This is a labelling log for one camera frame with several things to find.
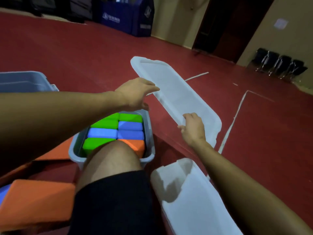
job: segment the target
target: person's left hand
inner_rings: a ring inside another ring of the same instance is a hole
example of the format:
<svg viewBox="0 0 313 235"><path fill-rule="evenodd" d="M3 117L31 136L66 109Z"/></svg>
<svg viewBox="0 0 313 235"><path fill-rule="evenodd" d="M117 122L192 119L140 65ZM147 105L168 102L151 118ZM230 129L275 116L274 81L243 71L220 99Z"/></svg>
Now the person's left hand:
<svg viewBox="0 0 313 235"><path fill-rule="evenodd" d="M147 103L143 102L143 98L147 94L159 90L160 88L155 86L153 82L138 77L125 82L117 88L115 92L118 93L126 103L126 111L135 111L140 109L149 110L149 106Z"/></svg>

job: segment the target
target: paper sign on wall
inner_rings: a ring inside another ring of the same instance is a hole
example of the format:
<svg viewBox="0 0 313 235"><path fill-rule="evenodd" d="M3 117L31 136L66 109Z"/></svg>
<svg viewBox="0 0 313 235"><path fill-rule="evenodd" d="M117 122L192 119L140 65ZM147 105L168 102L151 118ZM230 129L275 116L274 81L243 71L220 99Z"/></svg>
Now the paper sign on wall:
<svg viewBox="0 0 313 235"><path fill-rule="evenodd" d="M279 18L276 20L274 27L279 29L279 30L283 30L284 28L286 28L287 24L288 24L287 20Z"/></svg>

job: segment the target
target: gray plastic bin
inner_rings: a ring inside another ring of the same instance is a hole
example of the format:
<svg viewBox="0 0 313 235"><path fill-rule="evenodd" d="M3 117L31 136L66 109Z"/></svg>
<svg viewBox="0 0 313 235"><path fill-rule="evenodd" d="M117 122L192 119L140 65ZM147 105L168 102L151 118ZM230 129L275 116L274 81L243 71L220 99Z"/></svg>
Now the gray plastic bin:
<svg viewBox="0 0 313 235"><path fill-rule="evenodd" d="M59 91L41 72L2 72L0 92Z"/></svg>
<svg viewBox="0 0 313 235"><path fill-rule="evenodd" d="M155 155L154 140L149 113L146 110L137 110L134 112L122 111L120 113L138 114L142 116L143 130L145 133L146 152L143 158L140 159L140 162L142 167L144 167L148 162L151 162L154 159ZM84 140L87 138L88 130L89 128L86 128L83 131L75 134L68 150L69 157L73 162L76 162L78 164L80 169L83 168L84 162L86 160L86 154L82 147L84 144Z"/></svg>

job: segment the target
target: wall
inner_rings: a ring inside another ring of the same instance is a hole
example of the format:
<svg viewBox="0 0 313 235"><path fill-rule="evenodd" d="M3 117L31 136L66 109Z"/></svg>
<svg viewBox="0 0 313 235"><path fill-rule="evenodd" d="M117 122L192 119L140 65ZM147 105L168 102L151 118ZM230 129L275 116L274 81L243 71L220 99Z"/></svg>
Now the wall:
<svg viewBox="0 0 313 235"><path fill-rule="evenodd" d="M313 0L274 0L237 64L246 66L259 47L305 62L308 70L297 78L313 88ZM278 18L289 21L284 30L274 28Z"/></svg>
<svg viewBox="0 0 313 235"><path fill-rule="evenodd" d="M192 48L209 0L154 0L152 35Z"/></svg>

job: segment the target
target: left arm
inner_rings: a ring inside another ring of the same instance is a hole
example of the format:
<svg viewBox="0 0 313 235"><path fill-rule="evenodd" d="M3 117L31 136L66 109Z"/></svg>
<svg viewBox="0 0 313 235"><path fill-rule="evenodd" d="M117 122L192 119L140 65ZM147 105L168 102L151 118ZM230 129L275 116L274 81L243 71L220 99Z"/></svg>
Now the left arm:
<svg viewBox="0 0 313 235"><path fill-rule="evenodd" d="M154 83L136 78L104 93L1 93L0 175L110 114L148 110L143 98L158 90Z"/></svg>

